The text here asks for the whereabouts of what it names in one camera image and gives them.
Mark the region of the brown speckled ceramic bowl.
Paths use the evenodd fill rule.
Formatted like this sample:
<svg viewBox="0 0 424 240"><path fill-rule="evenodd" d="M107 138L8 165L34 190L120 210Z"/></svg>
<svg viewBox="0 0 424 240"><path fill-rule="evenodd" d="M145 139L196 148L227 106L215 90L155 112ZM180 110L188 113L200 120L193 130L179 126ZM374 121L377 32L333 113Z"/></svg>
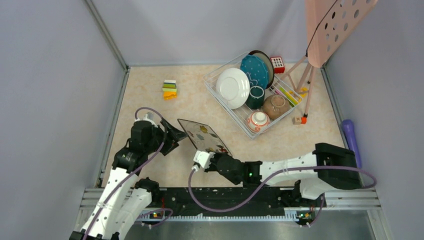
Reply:
<svg viewBox="0 0 424 240"><path fill-rule="evenodd" d="M268 96L262 105L262 111L271 120L278 119L291 109L289 101L282 95L273 94Z"/></svg>

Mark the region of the dark green ceramic mug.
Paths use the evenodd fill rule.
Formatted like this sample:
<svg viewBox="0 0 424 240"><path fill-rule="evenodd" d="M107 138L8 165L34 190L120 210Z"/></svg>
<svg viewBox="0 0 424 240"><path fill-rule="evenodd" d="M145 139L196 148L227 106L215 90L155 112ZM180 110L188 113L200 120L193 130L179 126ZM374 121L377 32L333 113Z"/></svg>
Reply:
<svg viewBox="0 0 424 240"><path fill-rule="evenodd" d="M255 85L249 90L249 95L245 102L246 106L252 110L260 109L265 100L265 91L262 87Z"/></svg>

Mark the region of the orange patterned white bowl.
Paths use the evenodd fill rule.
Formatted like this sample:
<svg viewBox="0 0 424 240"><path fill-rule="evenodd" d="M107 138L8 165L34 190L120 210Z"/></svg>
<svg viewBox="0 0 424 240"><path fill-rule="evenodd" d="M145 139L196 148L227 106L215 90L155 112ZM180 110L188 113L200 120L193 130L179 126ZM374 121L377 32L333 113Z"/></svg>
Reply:
<svg viewBox="0 0 424 240"><path fill-rule="evenodd" d="M246 120L246 126L253 133L259 133L270 124L269 116L263 111L254 111Z"/></svg>

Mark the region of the square floral ceramic plate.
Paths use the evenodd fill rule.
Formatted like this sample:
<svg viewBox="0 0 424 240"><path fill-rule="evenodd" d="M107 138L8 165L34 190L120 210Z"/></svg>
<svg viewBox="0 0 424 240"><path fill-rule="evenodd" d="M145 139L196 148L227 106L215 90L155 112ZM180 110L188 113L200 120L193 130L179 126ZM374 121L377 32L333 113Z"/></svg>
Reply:
<svg viewBox="0 0 424 240"><path fill-rule="evenodd" d="M232 156L229 148L209 125L181 118L177 121L197 150Z"/></svg>

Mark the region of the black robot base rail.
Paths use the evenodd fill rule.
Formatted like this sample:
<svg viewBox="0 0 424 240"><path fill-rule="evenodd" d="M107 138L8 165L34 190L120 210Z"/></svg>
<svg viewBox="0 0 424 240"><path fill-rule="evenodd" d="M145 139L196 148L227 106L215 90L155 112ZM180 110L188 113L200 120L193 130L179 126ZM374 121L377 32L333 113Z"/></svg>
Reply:
<svg viewBox="0 0 424 240"><path fill-rule="evenodd" d="M191 189L200 203L216 209L236 206L250 197L254 190L254 187L193 187ZM263 204L272 208L311 208L319 207L321 202L319 197L313 200L301 198L300 193L294 187L266 186L261 188L248 203ZM187 187L168 187L161 188L148 206L150 208L171 208L194 203Z"/></svg>

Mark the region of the round white plate red lettering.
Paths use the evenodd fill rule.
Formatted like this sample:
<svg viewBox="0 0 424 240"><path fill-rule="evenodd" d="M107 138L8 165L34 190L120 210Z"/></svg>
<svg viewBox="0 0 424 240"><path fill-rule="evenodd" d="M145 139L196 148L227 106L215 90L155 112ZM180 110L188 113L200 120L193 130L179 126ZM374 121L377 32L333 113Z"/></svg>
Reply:
<svg viewBox="0 0 424 240"><path fill-rule="evenodd" d="M247 75L232 67L219 75L215 88L224 104L233 110L240 108L247 101L251 87Z"/></svg>

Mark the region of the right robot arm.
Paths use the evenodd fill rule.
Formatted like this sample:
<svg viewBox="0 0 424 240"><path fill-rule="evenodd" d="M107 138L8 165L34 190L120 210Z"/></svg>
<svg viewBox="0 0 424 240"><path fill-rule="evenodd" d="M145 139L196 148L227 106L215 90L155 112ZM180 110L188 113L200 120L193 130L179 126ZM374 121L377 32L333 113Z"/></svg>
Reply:
<svg viewBox="0 0 424 240"><path fill-rule="evenodd" d="M355 153L328 143L317 143L312 152L286 160L242 162L228 153L201 151L196 161L205 172L217 172L234 185L298 181L293 200L299 206L307 206L327 191L362 187Z"/></svg>

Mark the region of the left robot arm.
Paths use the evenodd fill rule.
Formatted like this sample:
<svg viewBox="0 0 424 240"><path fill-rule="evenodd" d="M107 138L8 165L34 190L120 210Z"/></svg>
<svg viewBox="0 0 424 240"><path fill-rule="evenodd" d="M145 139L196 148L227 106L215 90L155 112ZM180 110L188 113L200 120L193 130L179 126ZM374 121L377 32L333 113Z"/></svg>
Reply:
<svg viewBox="0 0 424 240"><path fill-rule="evenodd" d="M123 240L146 207L160 202L159 184L139 178L140 172L157 154L169 154L188 134L164 118L160 124L137 119L130 137L112 163L107 184L96 207L81 229L73 231L71 240Z"/></svg>

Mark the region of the red-rimmed cream round plate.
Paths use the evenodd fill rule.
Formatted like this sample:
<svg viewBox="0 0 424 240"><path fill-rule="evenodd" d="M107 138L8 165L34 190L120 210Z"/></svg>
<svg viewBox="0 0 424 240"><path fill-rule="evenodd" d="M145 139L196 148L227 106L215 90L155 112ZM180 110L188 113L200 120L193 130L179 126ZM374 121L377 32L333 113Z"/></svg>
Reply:
<svg viewBox="0 0 424 240"><path fill-rule="evenodd" d="M266 68L268 71L268 83L267 83L266 89L270 88L274 82L274 76L275 76L275 71L274 71L274 67L273 67L271 59L268 57L267 54L265 54L263 51L260 51L260 50L252 50L248 54L260 58L266 65Z"/></svg>

